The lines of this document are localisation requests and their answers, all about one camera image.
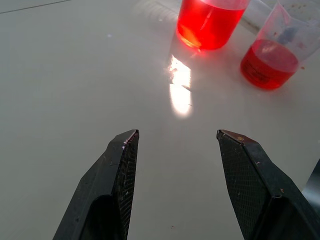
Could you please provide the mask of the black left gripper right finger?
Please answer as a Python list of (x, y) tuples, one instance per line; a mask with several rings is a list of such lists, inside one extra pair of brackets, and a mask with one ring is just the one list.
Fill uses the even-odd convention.
[(225, 182), (246, 240), (318, 240), (320, 217), (255, 140), (217, 131)]

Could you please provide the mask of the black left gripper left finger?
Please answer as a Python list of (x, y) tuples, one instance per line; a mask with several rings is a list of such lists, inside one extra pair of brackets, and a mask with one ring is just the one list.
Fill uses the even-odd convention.
[(55, 240), (126, 240), (135, 189), (139, 131), (114, 137), (80, 179)]

